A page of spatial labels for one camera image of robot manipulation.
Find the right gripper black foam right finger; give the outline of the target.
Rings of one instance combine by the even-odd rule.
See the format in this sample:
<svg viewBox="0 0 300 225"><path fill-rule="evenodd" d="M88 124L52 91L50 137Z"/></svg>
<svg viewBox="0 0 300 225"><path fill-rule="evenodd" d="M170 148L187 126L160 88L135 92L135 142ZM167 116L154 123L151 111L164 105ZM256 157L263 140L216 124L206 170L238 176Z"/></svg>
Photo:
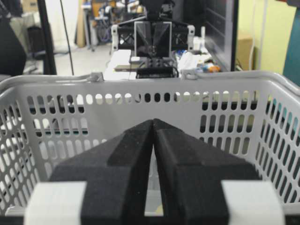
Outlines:
<svg viewBox="0 0 300 225"><path fill-rule="evenodd" d="M271 182L246 160L154 119L155 154L168 202L186 225L283 225Z"/></svg>

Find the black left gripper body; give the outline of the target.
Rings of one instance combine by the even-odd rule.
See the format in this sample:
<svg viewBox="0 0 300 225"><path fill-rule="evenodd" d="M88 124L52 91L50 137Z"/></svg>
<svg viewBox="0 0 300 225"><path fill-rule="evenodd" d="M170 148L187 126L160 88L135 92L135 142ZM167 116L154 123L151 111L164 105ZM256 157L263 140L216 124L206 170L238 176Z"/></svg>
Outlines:
<svg viewBox="0 0 300 225"><path fill-rule="evenodd" d="M135 54L135 22L150 22L152 40L154 28L157 23L170 24L170 52L169 56L154 56L153 46L150 56L136 56ZM130 50L131 53L146 60L146 67L161 68L170 67L172 53L178 50L188 52L194 49L195 27L187 23L176 22L172 20L129 20L115 24L111 27L112 50Z"/></svg>

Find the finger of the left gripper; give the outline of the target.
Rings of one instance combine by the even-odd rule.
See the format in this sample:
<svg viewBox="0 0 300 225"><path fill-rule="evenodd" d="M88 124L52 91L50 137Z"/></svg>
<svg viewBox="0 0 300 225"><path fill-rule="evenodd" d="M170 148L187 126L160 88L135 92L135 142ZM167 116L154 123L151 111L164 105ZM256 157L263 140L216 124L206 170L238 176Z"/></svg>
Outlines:
<svg viewBox="0 0 300 225"><path fill-rule="evenodd" d="M159 22L154 28L153 35L154 56L169 56L170 52L170 24Z"/></svg>
<svg viewBox="0 0 300 225"><path fill-rule="evenodd" d="M135 22L135 54L150 56L152 50L152 33L150 22Z"/></svg>

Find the right gripper black foam left finger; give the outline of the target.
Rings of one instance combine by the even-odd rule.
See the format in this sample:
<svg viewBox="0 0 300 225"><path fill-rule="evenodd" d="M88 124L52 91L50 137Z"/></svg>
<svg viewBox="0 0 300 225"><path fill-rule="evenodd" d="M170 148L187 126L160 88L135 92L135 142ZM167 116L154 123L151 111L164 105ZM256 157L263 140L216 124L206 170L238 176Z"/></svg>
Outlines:
<svg viewBox="0 0 300 225"><path fill-rule="evenodd" d="M26 225L123 225L144 216L153 122L58 164L34 188Z"/></svg>

